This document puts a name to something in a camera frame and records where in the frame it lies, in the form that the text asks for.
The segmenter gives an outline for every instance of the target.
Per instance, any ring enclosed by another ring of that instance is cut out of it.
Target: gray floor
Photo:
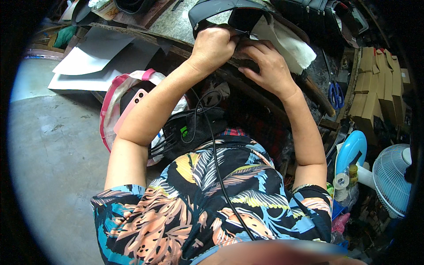
[[[109,159],[99,135],[101,104],[89,93],[48,90],[55,65],[25,60],[15,81],[8,124],[13,184],[26,222],[55,264],[102,264],[89,203],[103,190]],[[149,168],[148,179],[160,171]]]

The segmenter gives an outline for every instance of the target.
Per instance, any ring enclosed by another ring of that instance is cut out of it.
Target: brown cardboard
[[[379,82],[379,75],[372,75],[371,78],[371,85],[368,93],[374,92],[377,93],[378,90],[378,82]]]
[[[362,93],[362,85],[364,84],[365,73],[358,74],[358,79],[356,80],[355,94]]]
[[[372,66],[372,73],[373,74],[378,74],[379,72],[380,72],[380,70],[378,69],[377,65],[376,64],[373,65]]]
[[[387,59],[389,69],[390,69],[390,71],[393,71],[394,64],[393,64],[393,60],[392,60],[392,55],[390,54],[390,52],[387,49],[384,49],[384,53],[386,55],[386,59]]]
[[[392,98],[396,113],[396,124],[403,125],[405,120],[405,103],[402,99],[404,93],[402,86],[402,75],[397,56],[392,56],[393,63],[393,89]]]
[[[377,96],[379,100],[383,100],[385,87],[385,72],[381,71],[376,75],[378,77]]]
[[[376,51],[376,62],[377,66],[380,70],[378,73],[378,88],[377,88],[377,96],[378,99],[384,100],[384,90],[385,90],[385,55],[381,50]]]
[[[365,99],[359,129],[365,134],[367,143],[371,145],[378,144],[378,139],[374,133],[374,116],[383,119],[377,93],[370,92]]]
[[[393,125],[396,125],[396,113],[392,97],[393,75],[390,70],[385,53],[377,52],[377,57],[381,67],[380,71],[384,72],[384,95],[381,95],[381,91],[377,90],[377,93],[380,92],[378,97],[380,101],[381,111],[385,120],[389,120]]]
[[[364,77],[364,83],[362,84],[362,93],[368,94],[371,88],[371,79],[372,79],[372,72],[366,72]]]
[[[382,60],[382,58],[384,58],[384,53],[381,50],[376,50],[376,63],[377,63],[377,67],[378,69],[381,71],[381,67],[383,66],[384,60]]]
[[[372,72],[372,66],[375,62],[374,47],[365,47],[362,50],[361,63],[359,65],[359,72]]]
[[[406,68],[401,68],[400,69],[401,72],[401,76],[402,76],[402,83],[403,83],[403,87],[405,89],[405,92],[409,92],[412,90],[412,84],[411,84],[411,80],[409,78],[409,72],[408,69]]]
[[[358,128],[362,125],[362,113],[364,111],[366,96],[365,94],[356,94],[349,111],[349,115],[352,116],[352,120]]]
[[[374,116],[383,120],[377,93],[356,94],[349,115],[356,123],[357,128],[365,134],[367,143],[377,145],[378,138],[374,134]]]

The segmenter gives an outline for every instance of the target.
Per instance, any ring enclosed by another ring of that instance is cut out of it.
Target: phone case
[[[113,127],[113,131],[118,134],[119,129],[121,129],[122,123],[124,122],[125,118],[127,117],[128,113],[147,95],[147,91],[144,89],[139,89],[137,93],[135,93],[135,96],[131,99],[130,103],[128,103],[127,107],[125,108],[124,112],[122,113],[121,117],[119,117],[118,121],[115,124],[115,127]]]

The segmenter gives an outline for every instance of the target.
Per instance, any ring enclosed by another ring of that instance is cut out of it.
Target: woman's left hand
[[[234,29],[223,24],[200,31],[187,63],[203,74],[210,74],[234,54],[239,37]]]

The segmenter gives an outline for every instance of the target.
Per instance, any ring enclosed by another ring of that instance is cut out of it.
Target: floral shirt
[[[328,241],[331,197],[293,192],[264,148],[245,136],[215,140],[226,192],[256,240]],[[212,142],[174,160],[148,188],[124,185],[91,199],[105,264],[197,264],[250,237],[222,193]]]

